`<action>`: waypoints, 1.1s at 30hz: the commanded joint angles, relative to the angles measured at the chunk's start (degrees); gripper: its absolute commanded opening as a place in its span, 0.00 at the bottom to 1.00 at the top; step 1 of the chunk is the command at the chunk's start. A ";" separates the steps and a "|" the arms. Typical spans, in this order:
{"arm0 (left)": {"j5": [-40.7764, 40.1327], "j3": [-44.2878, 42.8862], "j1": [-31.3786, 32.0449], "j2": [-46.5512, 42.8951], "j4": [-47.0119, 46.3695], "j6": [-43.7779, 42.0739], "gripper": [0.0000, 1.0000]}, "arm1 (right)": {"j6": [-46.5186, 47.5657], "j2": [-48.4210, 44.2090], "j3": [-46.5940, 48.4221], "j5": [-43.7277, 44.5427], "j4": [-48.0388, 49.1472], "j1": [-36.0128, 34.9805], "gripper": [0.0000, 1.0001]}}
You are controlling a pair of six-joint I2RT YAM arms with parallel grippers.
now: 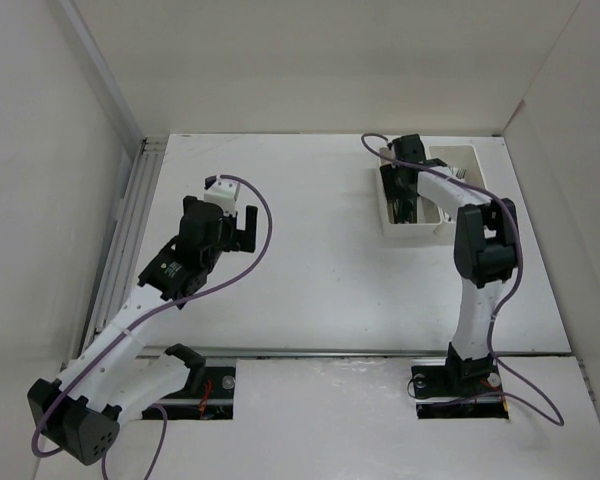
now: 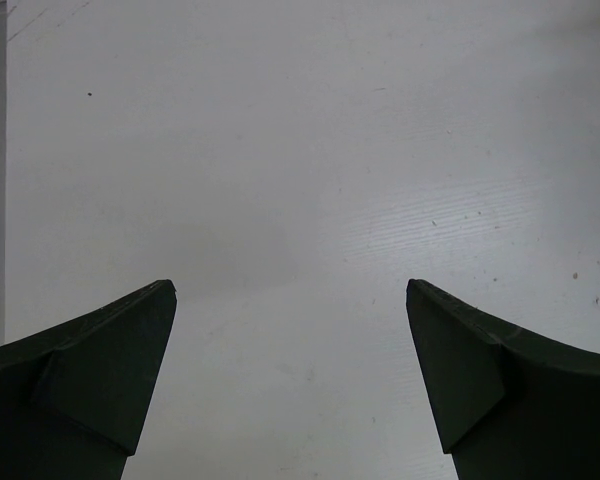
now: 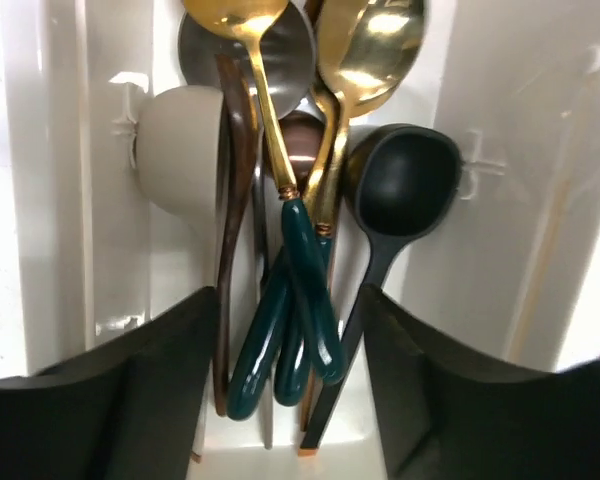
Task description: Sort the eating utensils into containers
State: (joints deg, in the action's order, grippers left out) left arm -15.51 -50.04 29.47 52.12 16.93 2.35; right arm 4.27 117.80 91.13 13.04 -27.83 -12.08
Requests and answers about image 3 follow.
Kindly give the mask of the black round spoon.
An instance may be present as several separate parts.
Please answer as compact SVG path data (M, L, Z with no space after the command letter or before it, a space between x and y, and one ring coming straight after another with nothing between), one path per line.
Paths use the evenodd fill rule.
M342 188L351 215L370 247L359 289L383 288L399 255L442 222L458 191L461 167L456 143L421 126L384 125L356 145ZM359 360L362 317L360 295L349 311L336 312L336 331L348 369L337 384L321 388L299 443L300 457L318 453L331 425L336 427L337 442L352 440L352 427L370 415L370 381Z

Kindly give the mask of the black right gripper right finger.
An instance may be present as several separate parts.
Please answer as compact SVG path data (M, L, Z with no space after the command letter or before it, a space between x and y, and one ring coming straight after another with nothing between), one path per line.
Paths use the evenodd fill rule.
M364 343L392 479L600 479L600 360L542 372L478 352L381 289Z

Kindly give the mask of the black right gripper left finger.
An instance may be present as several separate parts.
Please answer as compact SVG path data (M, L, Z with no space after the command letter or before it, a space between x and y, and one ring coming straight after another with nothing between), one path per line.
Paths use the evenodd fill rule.
M0 379L0 479L184 479L219 329L203 287L33 376Z

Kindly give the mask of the gold spoon green handle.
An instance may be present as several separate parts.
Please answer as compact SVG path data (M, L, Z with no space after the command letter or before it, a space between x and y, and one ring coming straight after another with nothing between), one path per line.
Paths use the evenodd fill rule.
M314 227L297 188L288 158L279 116L270 95L263 38L289 8L287 1L186 1L187 13L207 31L240 43L249 58L264 134L281 210L285 253L282 273L272 276L268 288L291 283L305 329L307 350L316 373L327 384L342 379L346 360L326 286L326 267Z
M351 49L359 11L351 1L327 2L318 22L317 66L325 88L339 102L340 120L327 144L327 164L316 184L321 195L319 208L316 215L310 215L297 190L261 54L261 39L281 16L285 5L283 1L248 3L240 11L244 22L234 29L235 38L246 46L249 55L265 136L273 156L274 180L283 202L284 247L274 262L229 384L227 415L233 420L244 420L255 410L282 341L282 322L291 306L299 316L307 355L324 384L339 383L348 370L327 288L329 262L323 255L331 244L328 216L337 199L350 112L360 102L374 102L384 93L382 89L365 86L367 73L363 62L351 68L342 65ZM361 91L360 101L345 99L353 90Z
M336 224L340 174L351 119L382 106L415 62L426 30L422 1L326 1L317 23L317 71L338 103L336 133L328 171L310 215L326 267ZM297 301L276 366L275 399L284 406L301 402L308 377L316 372L305 341Z

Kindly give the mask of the small copper ridged spoon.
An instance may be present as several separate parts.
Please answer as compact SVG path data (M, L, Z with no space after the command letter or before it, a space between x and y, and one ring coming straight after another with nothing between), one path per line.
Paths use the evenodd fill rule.
M325 125L302 111L291 112L279 124L298 187L303 190L318 155Z

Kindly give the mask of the silver ridged spoon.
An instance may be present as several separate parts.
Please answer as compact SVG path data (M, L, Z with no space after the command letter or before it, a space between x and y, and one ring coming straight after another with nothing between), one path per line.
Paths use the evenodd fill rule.
M309 20L292 1L279 22L263 38L261 52L271 98L279 120L291 113L308 93L316 66L315 40ZM238 63L246 77L249 94L258 102L257 118L263 122L245 48L238 42L219 37L201 27L187 13L180 23L178 59L188 85L221 86L215 56L224 54Z

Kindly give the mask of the copper round spoon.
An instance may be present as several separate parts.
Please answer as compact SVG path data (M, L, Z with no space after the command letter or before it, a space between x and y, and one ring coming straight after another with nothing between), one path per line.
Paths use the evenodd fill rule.
M314 76L313 84L310 88L310 93L317 108L321 111L325 119L324 132L316 161L311 169L308 181L309 190L309 203L307 208L311 216L314 216L315 203L321 193L324 180L326 179L326 172L328 171L329 156L331 151L331 145L336 133L336 121L338 113L338 103L334 95L324 84L319 71L316 71ZM307 430L311 411L313 408L313 401L315 395L315 389L318 384L316 375L311 372L308 377L308 386L306 393L301 403L301 414L300 414L300 431L305 432Z

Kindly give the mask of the brown wooden spoon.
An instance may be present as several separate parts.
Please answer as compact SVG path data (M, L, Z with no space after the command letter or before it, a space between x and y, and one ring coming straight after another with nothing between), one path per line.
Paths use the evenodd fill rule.
M232 269L257 158L258 118L249 86L235 60L224 54L217 54L215 59L228 115L231 144L226 218L217 283L219 332L213 359L215 409L219 416L224 417L227 415Z

